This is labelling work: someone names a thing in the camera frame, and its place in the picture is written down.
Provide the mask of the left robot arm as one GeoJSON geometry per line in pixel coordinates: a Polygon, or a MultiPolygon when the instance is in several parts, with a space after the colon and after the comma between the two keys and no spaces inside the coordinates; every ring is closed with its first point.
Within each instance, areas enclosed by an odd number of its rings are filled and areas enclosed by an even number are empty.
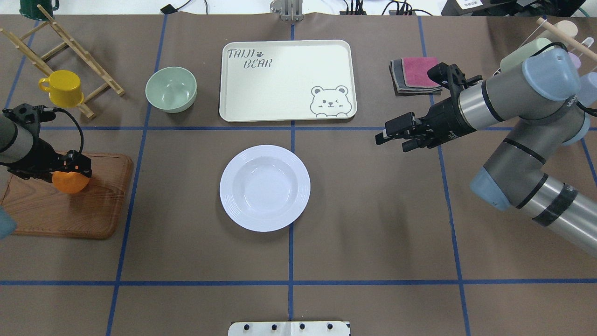
{"type": "Polygon", "coordinates": [[[79,150],[58,154],[53,147],[39,136],[41,123],[52,121],[56,112],[72,115],[61,108],[46,109],[41,106],[24,113],[4,109],[1,114],[1,165],[7,171],[23,180],[41,180],[56,183],[60,175],[67,180],[78,178],[76,191],[84,189],[92,177],[91,160],[83,155],[83,130],[75,123],[80,136],[79,150]]]}

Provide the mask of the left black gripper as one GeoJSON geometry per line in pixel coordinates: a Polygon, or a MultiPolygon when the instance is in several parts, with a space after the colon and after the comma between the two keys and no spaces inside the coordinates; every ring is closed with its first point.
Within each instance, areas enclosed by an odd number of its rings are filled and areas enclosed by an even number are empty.
{"type": "Polygon", "coordinates": [[[7,144],[7,172],[18,178],[53,183],[53,173],[61,167],[92,178],[91,159],[75,150],[58,154],[49,143],[34,138],[15,138],[7,144]]]}

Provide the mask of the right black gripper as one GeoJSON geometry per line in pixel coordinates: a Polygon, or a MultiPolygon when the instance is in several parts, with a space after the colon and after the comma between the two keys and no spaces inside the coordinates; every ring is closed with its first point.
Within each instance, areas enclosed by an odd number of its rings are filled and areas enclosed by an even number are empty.
{"type": "Polygon", "coordinates": [[[402,144],[403,152],[407,153],[418,148],[437,147],[471,132],[472,127],[462,115],[458,98],[450,97],[431,106],[427,115],[419,119],[414,112],[407,112],[386,121],[382,132],[376,134],[375,142],[381,145],[391,140],[407,140],[402,144]]]}

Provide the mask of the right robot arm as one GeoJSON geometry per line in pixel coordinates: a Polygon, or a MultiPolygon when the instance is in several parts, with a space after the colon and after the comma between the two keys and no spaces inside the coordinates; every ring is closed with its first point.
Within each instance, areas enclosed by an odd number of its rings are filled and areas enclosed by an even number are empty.
{"type": "Polygon", "coordinates": [[[466,78],[456,64],[439,63],[429,78],[450,92],[427,115],[405,113],[385,123],[377,145],[403,140],[403,151],[438,147],[518,117],[471,181],[471,190],[499,210],[520,209],[591,256],[596,255],[596,202],[543,172],[547,159],[579,141],[596,115],[578,97],[582,77],[563,44],[551,44],[489,79],[466,78]]]}

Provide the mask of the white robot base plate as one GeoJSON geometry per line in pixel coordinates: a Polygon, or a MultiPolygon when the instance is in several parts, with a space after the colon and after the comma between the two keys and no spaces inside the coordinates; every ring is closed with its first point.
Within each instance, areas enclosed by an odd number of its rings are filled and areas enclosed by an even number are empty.
{"type": "Polygon", "coordinates": [[[229,336],[350,336],[349,322],[344,321],[279,321],[235,322],[229,336]]]}

